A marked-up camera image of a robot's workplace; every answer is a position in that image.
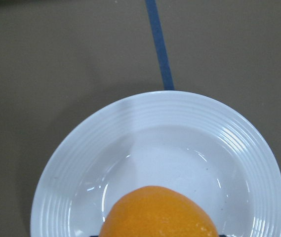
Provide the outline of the orange fruit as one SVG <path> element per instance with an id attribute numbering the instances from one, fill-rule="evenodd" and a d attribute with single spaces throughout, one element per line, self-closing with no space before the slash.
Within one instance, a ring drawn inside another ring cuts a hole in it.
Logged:
<path id="1" fill-rule="evenodd" d="M 121 197 L 112 207 L 101 237 L 217 237 L 205 211 L 186 196 L 146 186 Z"/>

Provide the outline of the white round plate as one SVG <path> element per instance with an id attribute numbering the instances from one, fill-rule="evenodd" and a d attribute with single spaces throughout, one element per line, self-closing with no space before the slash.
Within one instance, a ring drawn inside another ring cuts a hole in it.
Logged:
<path id="1" fill-rule="evenodd" d="M 130 96 L 78 125 L 41 175 L 31 236 L 95 236 L 118 199 L 148 185 L 192 199 L 220 234 L 281 236 L 281 172 L 267 142 L 235 110 L 182 91 Z"/>

